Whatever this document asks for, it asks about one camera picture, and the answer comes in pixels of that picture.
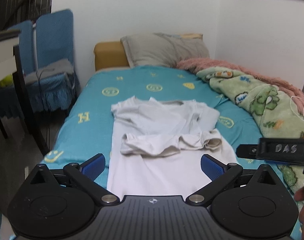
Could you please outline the white t-shirt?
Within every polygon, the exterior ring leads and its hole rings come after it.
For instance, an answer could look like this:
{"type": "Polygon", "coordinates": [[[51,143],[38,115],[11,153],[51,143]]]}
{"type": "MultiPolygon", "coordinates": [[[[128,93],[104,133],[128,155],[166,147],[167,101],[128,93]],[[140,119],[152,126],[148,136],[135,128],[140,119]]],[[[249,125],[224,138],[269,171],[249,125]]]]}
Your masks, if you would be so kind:
{"type": "Polygon", "coordinates": [[[126,195],[187,197],[210,182],[201,170],[209,154],[236,162],[216,129],[220,113],[203,102],[140,100],[111,106],[114,117],[107,189],[126,195]]]}

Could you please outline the green cartoon fleece blanket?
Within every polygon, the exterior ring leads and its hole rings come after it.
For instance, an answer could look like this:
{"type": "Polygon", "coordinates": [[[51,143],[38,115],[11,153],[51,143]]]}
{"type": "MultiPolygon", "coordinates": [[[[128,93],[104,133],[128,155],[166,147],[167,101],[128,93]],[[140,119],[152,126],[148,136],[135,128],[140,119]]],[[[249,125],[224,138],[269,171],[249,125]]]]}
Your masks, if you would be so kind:
{"type": "Polygon", "coordinates": [[[220,116],[217,129],[233,148],[264,138],[304,139],[304,115],[296,97],[276,85],[225,67],[210,67],[197,77],[213,90],[220,116]]]}

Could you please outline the turquoise patterned bed sheet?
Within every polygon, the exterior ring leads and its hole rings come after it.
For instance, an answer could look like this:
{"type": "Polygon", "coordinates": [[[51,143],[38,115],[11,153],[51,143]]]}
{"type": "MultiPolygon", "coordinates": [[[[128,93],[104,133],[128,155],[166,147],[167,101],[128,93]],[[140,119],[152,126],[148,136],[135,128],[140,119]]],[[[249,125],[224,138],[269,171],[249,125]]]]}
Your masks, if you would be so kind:
{"type": "Polygon", "coordinates": [[[80,94],[44,163],[50,169],[63,168],[101,153],[105,157],[105,169],[95,182],[107,189],[114,122],[111,106],[132,97],[195,100],[213,109],[216,102],[213,90],[184,70],[145,66],[97,73],[80,94]]]}

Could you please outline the black table leg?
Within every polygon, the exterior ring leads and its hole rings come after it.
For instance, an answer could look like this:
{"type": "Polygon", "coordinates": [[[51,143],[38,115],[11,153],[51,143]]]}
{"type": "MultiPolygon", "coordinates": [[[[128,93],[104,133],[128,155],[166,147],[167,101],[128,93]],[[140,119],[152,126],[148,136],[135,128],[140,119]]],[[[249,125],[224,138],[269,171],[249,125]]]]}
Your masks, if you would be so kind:
{"type": "Polygon", "coordinates": [[[18,102],[20,104],[20,108],[23,113],[23,120],[27,128],[27,131],[33,137],[41,154],[45,156],[49,152],[49,148],[46,144],[44,137],[42,136],[40,127],[37,124],[31,106],[28,90],[26,88],[25,80],[23,77],[19,45],[15,45],[13,47],[13,55],[15,57],[15,63],[17,68],[16,72],[13,73],[13,81],[14,81],[16,96],[18,98],[18,102]]]}

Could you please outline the grey cloth on chair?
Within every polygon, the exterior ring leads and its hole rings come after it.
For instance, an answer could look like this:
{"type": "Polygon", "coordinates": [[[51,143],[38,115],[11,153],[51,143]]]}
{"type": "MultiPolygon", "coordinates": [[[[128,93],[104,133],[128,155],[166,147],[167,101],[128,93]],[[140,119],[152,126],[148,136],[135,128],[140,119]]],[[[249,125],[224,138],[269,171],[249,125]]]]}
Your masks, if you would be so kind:
{"type": "Polygon", "coordinates": [[[74,68],[68,59],[62,59],[47,65],[44,68],[38,69],[36,72],[32,72],[25,77],[25,84],[30,85],[41,79],[56,76],[59,74],[72,75],[74,68]]]}

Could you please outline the pink fluffy blanket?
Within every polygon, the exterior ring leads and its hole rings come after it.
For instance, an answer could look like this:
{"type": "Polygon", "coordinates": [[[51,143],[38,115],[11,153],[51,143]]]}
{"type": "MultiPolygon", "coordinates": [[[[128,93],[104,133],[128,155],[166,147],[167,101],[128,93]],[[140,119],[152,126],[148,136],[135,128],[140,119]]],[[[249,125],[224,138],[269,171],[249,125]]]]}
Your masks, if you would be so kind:
{"type": "Polygon", "coordinates": [[[255,79],[260,80],[264,83],[277,86],[281,91],[283,91],[292,98],[292,100],[297,106],[299,114],[304,116],[303,92],[299,88],[288,83],[288,81],[282,80],[279,77],[270,77],[270,76],[262,75],[248,68],[242,67],[240,65],[232,64],[224,60],[210,59],[208,57],[181,60],[175,66],[175,68],[177,69],[187,70],[193,74],[196,74],[197,72],[203,69],[207,69],[211,67],[225,67],[232,70],[238,70],[245,74],[252,75],[255,79]]]}

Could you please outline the green plush toy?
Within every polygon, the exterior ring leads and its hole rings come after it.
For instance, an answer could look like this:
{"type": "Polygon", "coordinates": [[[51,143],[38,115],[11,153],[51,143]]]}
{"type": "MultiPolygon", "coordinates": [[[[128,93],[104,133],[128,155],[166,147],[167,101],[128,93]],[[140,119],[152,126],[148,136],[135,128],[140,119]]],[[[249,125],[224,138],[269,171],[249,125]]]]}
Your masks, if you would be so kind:
{"type": "Polygon", "coordinates": [[[0,81],[0,89],[1,88],[6,88],[6,87],[9,87],[13,84],[13,76],[12,74],[10,75],[7,75],[5,78],[3,78],[1,81],[0,81]]]}

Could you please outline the mustard yellow headboard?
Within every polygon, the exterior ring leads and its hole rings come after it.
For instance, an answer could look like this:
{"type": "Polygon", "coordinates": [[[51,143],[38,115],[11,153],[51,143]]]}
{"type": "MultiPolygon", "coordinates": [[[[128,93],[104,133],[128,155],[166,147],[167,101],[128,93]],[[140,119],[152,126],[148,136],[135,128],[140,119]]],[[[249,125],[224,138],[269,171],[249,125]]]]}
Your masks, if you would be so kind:
{"type": "Polygon", "coordinates": [[[121,41],[99,42],[95,45],[95,70],[129,67],[127,56],[121,41]]]}

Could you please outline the white table top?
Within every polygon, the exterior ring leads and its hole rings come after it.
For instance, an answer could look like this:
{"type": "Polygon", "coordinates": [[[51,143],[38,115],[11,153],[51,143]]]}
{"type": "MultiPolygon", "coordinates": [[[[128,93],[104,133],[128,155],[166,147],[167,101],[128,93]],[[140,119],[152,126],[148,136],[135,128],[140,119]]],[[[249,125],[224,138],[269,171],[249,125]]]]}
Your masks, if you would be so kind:
{"type": "Polygon", "coordinates": [[[19,45],[19,29],[0,31],[0,81],[17,72],[14,48],[19,45]]]}

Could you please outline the blue covered chair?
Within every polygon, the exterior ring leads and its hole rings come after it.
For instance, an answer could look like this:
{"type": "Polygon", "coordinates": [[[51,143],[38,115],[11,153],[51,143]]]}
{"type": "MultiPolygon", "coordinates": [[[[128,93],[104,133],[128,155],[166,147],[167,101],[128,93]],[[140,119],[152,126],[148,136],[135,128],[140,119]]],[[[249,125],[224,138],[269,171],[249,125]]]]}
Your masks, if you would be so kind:
{"type": "Polygon", "coordinates": [[[35,25],[37,70],[25,77],[34,112],[67,110],[77,98],[73,12],[41,16],[35,25]]]}
{"type": "Polygon", "coordinates": [[[34,56],[33,24],[27,20],[16,24],[9,29],[19,29],[19,50],[22,70],[25,75],[31,74],[36,70],[34,56]]]}

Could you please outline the grey pillow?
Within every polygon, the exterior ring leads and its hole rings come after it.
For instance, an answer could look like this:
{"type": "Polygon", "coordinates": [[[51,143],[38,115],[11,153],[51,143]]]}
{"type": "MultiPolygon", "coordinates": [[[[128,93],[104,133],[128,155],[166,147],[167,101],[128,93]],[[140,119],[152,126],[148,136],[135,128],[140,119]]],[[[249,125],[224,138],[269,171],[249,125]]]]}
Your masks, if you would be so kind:
{"type": "Polygon", "coordinates": [[[134,34],[121,38],[130,68],[173,68],[181,60],[209,57],[202,34],[134,34]]]}

